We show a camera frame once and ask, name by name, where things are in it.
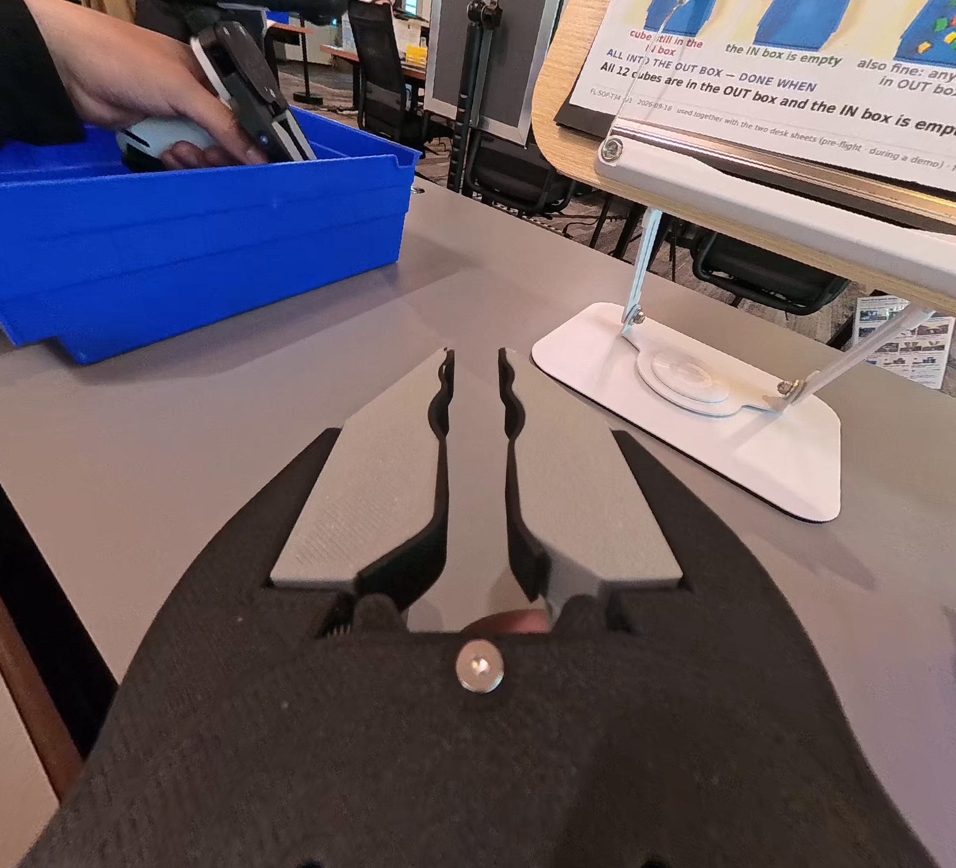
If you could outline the wooden board document stand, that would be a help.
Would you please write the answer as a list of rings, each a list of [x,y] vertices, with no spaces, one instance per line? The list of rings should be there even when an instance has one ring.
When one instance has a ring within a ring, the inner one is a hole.
[[[532,359],[562,384],[811,522],[840,512],[841,427],[819,399],[890,336],[954,314],[954,191],[764,152],[618,113],[594,134],[559,121],[611,0],[568,0],[533,97],[546,157],[647,212],[631,292],[541,339]],[[774,376],[652,320],[641,288],[663,215],[684,219],[907,301],[866,341],[806,377]]]

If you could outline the printed leaflet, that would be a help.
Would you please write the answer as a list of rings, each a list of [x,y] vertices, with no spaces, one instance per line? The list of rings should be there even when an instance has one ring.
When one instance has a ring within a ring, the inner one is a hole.
[[[880,327],[901,315],[907,301],[887,296],[858,298],[852,317],[851,341],[855,348]],[[954,318],[935,312],[921,324],[890,336],[870,351],[866,361],[888,372],[933,390],[941,390],[954,362]]]

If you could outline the person's left hand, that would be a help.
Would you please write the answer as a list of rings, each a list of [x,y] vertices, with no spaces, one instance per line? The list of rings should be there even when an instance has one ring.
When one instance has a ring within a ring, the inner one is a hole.
[[[118,131],[146,118],[186,118],[212,143],[178,142],[166,169],[264,165],[245,132],[184,43],[64,0],[22,0],[80,120]]]

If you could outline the black office chair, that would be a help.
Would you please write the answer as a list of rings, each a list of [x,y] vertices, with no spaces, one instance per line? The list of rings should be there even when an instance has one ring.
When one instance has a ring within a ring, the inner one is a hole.
[[[698,234],[689,253],[698,280],[735,299],[799,317],[819,312],[851,285],[844,277],[710,230]]]
[[[390,4],[350,0],[348,15],[359,61],[359,128],[422,151],[427,121],[418,86],[402,69]]]
[[[525,145],[484,130],[472,132],[463,193],[523,217],[551,217],[571,202],[576,183],[543,156],[533,130]]]

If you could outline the printed instruction sheet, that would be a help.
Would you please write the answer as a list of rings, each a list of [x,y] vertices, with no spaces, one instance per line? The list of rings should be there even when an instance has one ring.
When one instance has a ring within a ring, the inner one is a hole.
[[[953,192],[955,0],[611,0],[567,108]]]

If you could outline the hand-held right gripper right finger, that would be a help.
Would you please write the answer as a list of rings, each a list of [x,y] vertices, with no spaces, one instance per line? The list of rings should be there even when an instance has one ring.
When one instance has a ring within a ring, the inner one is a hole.
[[[576,597],[676,588],[683,571],[606,421],[531,362],[498,352],[508,438],[508,562],[551,621]]]

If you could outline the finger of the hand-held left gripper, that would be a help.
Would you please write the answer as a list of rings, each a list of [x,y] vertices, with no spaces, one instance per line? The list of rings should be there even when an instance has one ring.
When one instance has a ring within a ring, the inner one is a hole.
[[[265,112],[257,132],[257,140],[272,163],[317,160],[290,108],[282,109],[276,114]]]

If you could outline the black tripod stand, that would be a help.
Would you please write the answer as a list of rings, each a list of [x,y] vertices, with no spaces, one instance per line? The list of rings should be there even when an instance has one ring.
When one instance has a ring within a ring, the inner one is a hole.
[[[447,182],[448,190],[454,193],[464,189],[472,131],[478,127],[481,115],[488,54],[501,16],[501,7],[495,1],[473,0],[468,8],[469,25],[452,126]]]

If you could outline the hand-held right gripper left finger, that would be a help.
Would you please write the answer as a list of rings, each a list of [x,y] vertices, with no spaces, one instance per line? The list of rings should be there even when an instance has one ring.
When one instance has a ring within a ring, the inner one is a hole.
[[[443,348],[344,424],[270,572],[279,589],[319,589],[410,607],[447,562],[448,408]]]

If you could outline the blue plastic bin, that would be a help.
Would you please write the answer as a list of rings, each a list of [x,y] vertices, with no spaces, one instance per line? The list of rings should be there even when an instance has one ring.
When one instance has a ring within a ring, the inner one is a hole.
[[[398,260],[417,150],[295,109],[317,160],[134,173],[114,134],[1,152],[1,325],[89,364]]]

